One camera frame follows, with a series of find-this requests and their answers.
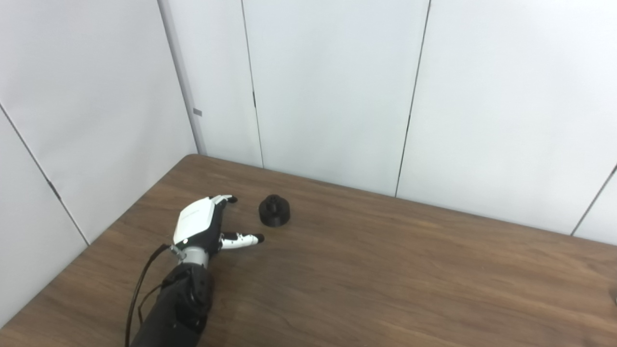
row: brown table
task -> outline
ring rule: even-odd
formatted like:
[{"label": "brown table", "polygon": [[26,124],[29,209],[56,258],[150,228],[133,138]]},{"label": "brown table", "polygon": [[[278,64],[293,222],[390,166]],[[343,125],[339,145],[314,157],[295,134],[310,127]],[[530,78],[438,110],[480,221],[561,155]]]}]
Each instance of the brown table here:
[{"label": "brown table", "polygon": [[[259,222],[270,193],[291,203],[281,228]],[[239,198],[224,231],[266,242],[210,262],[202,346],[617,346],[614,246],[197,155],[0,330],[0,346],[122,346],[145,261],[182,208],[215,194]],[[174,265],[159,257],[143,292]]]}]

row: black cable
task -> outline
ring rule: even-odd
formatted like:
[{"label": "black cable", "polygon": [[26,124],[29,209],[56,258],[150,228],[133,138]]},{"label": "black cable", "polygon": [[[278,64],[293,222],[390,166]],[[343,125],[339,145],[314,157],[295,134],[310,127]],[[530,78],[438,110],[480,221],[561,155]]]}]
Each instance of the black cable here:
[{"label": "black cable", "polygon": [[146,302],[146,300],[148,300],[148,297],[150,297],[150,295],[152,295],[152,293],[154,293],[154,291],[159,289],[161,286],[162,286],[162,284],[157,285],[151,291],[149,291],[148,294],[146,294],[144,296],[144,298],[141,300],[141,304],[139,304],[139,306],[137,306],[137,316],[139,317],[139,324],[140,325],[144,323],[144,317],[141,315],[141,306],[143,306],[144,303]]},{"label": "black cable", "polygon": [[124,336],[124,345],[125,347],[129,346],[129,340],[131,338],[131,321],[133,320],[133,311],[135,310],[135,303],[137,302],[137,296],[139,295],[139,289],[141,289],[141,284],[144,281],[144,277],[146,276],[146,272],[148,271],[148,267],[150,264],[156,259],[159,254],[163,253],[166,249],[171,247],[170,245],[160,245],[159,248],[152,253],[150,259],[144,266],[144,269],[141,271],[141,275],[139,276],[139,280],[137,281],[137,285],[135,286],[135,292],[133,292],[133,299],[131,299],[131,306],[128,308],[128,318],[126,319],[126,334]]}]

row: black cylindrical object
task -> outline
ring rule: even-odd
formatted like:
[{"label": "black cylindrical object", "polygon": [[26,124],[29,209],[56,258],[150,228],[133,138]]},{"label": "black cylindrical object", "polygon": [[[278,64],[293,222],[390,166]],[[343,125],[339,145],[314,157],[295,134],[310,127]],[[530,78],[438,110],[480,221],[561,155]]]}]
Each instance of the black cylindrical object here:
[{"label": "black cylindrical object", "polygon": [[259,219],[269,227],[280,227],[287,223],[291,217],[291,211],[287,200],[276,194],[268,195],[259,204]]}]

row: robotic hand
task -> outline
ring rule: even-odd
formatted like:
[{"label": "robotic hand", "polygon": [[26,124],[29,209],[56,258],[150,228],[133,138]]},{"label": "robotic hand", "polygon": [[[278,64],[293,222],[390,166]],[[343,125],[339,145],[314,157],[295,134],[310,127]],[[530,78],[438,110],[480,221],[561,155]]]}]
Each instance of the robotic hand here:
[{"label": "robotic hand", "polygon": [[129,347],[130,324],[143,277],[149,264],[166,249],[178,256],[179,263],[158,286],[157,301],[130,346],[197,345],[212,306],[214,280],[207,270],[209,260],[221,249],[256,245],[264,240],[261,234],[221,232],[223,210],[227,203],[236,201],[238,199],[232,195],[211,196],[195,201],[180,212],[173,235],[174,245],[161,246],[139,279],[126,323],[126,347]]}]

